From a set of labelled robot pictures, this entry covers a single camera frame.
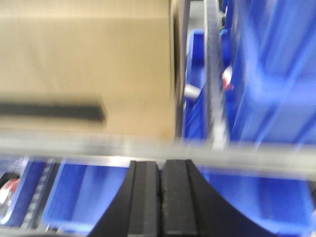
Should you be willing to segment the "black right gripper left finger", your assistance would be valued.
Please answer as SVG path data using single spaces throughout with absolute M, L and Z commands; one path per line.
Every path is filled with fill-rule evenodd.
M 132 161 L 119 191 L 90 237 L 159 237 L 160 174 L 154 161 Z

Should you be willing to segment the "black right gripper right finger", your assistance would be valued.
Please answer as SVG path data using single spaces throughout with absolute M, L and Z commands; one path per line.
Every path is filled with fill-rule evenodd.
M 165 237 L 273 237 L 233 207 L 190 160 L 169 159 L 161 173 Z

